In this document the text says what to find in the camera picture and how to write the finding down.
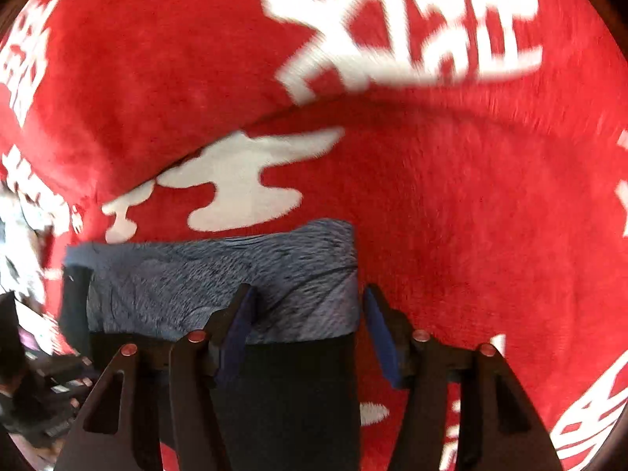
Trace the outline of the black pants grey waistband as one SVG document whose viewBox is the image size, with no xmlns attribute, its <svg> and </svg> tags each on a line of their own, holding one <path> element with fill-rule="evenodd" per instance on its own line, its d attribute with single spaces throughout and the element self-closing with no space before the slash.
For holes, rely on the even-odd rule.
<svg viewBox="0 0 628 471">
<path fill-rule="evenodd" d="M 185 243 L 83 243 L 64 260 L 58 326 L 105 363 L 124 338 L 174 342 L 260 294 L 237 377 L 211 396 L 236 470 L 354 470 L 360 460 L 352 226 Z"/>
</svg>

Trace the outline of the dark clutter beside bed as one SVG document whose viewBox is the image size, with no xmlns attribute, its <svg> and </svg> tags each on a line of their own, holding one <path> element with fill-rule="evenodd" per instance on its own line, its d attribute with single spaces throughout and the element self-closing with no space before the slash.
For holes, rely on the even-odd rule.
<svg viewBox="0 0 628 471">
<path fill-rule="evenodd" d="M 96 378 L 87 358 L 28 352 L 15 297 L 2 294 L 1 468 L 52 468 Z"/>
</svg>

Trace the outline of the red blanket white characters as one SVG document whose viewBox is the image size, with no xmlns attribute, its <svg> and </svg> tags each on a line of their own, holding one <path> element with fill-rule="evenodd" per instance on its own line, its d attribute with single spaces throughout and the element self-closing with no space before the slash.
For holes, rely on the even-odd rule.
<svg viewBox="0 0 628 471">
<path fill-rule="evenodd" d="M 83 243 L 349 223 L 360 460 L 408 390 L 363 292 L 493 345 L 561 462 L 627 465 L 627 61 L 588 0 L 9 0 L 1 177 Z"/>
</svg>

